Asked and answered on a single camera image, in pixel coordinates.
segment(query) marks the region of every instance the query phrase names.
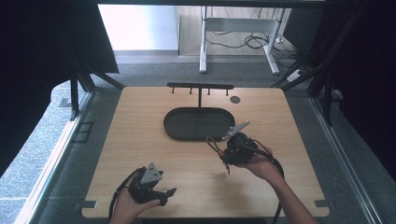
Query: gray floor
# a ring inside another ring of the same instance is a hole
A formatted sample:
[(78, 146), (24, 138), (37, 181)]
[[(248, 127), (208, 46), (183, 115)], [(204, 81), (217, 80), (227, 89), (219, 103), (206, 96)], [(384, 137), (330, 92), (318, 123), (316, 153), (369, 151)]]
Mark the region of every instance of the gray floor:
[[(211, 56), (206, 74), (199, 73), (198, 57), (179, 56), (176, 50), (117, 51), (119, 75), (109, 74), (127, 86), (164, 86), (168, 81), (230, 83), (235, 87), (270, 87), (280, 77), (273, 76), (262, 56)], [(282, 60), (284, 64), (291, 61)], [(281, 73), (287, 67), (280, 67)], [(100, 156), (106, 133), (120, 97), (120, 90), (93, 76), (97, 86), (81, 114), (81, 126), (66, 148), (32, 223), (106, 223), (105, 219), (84, 218), (80, 209)], [(309, 81), (286, 92), (290, 109), (313, 163), (331, 212), (322, 223), (370, 223), (345, 171), (332, 150), (312, 100), (304, 92)], [(0, 223), (12, 223), (29, 198), (41, 170), (70, 118), (67, 107), (68, 83), (52, 93), (52, 102), (19, 157), (0, 179)], [(332, 128), (352, 164), (357, 177), (372, 200), (383, 223), (396, 223), (396, 184), (374, 153), (350, 127), (332, 104)], [(89, 134), (85, 126), (91, 126)], [(210, 220), (145, 220), (148, 223), (207, 223)], [(247, 223), (261, 220), (222, 220)], [(278, 223), (285, 223), (281, 218)]]

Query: round hole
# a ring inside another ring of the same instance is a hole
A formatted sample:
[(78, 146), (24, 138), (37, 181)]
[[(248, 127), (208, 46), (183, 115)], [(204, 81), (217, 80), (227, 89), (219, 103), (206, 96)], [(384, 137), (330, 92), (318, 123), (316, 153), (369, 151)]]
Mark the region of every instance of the round hole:
[(233, 104), (239, 104), (239, 102), (241, 102), (241, 98), (237, 97), (237, 96), (232, 96), (230, 98), (231, 103)]

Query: forearm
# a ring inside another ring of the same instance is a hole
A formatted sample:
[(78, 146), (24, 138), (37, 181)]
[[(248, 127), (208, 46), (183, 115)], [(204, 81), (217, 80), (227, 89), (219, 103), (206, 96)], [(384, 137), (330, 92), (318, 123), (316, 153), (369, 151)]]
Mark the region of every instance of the forearm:
[(318, 223), (281, 176), (272, 180), (270, 185), (274, 188), (282, 205), (283, 212), (290, 224)]

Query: metal bracket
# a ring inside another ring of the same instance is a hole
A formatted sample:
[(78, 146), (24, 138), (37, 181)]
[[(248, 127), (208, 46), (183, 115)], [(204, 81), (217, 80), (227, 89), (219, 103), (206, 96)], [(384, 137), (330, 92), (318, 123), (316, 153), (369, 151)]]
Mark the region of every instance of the metal bracket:
[(143, 174), (143, 177), (140, 180), (140, 183), (146, 184), (146, 183), (150, 183), (150, 182), (154, 182), (154, 181), (159, 181), (161, 179), (163, 179), (163, 176), (157, 170), (157, 168), (154, 166), (154, 163), (151, 162), (148, 166), (148, 169)]
[(250, 121), (245, 121), (244, 123), (235, 125), (234, 127), (230, 128), (230, 131), (228, 131), (224, 137), (221, 138), (221, 140), (227, 140), (231, 137), (233, 137), (234, 135), (236, 135), (237, 133), (239, 133), (239, 131), (241, 131), (243, 128), (245, 128), (246, 126), (248, 126), (248, 124), (250, 123)]

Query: white desk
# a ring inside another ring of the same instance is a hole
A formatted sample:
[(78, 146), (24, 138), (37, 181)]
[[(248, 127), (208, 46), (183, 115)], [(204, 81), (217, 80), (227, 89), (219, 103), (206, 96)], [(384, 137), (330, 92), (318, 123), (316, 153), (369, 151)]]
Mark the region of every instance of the white desk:
[[(246, 169), (231, 167), (227, 175), (218, 155), (206, 142), (181, 142), (164, 130), (167, 112), (181, 106), (196, 106), (197, 92), (166, 87), (127, 87), (122, 91), (106, 142), (96, 167), (84, 217), (107, 217), (111, 195), (134, 169), (154, 162), (163, 170), (158, 191), (177, 188), (164, 207), (155, 207), (140, 217), (272, 217), (278, 199), (273, 189)], [(241, 101), (233, 104), (232, 96)], [(279, 89), (236, 88), (203, 94), (202, 106), (227, 109), (237, 124), (250, 120), (247, 136), (271, 147), (285, 171), (286, 180), (309, 211), (326, 217), (329, 207), (308, 158), (288, 102)], [(218, 143), (224, 149), (226, 142)]]
[(238, 18), (208, 18), (207, 7), (204, 7), (202, 13), (202, 43), (200, 50), (199, 70), (201, 73), (206, 72), (206, 32), (247, 32), (247, 33), (271, 33), (270, 42), (264, 46), (265, 56), (270, 64), (274, 75), (279, 74), (272, 49), (275, 44), (276, 36), (282, 23), (285, 8), (281, 8), (275, 20), (272, 19), (238, 19)]

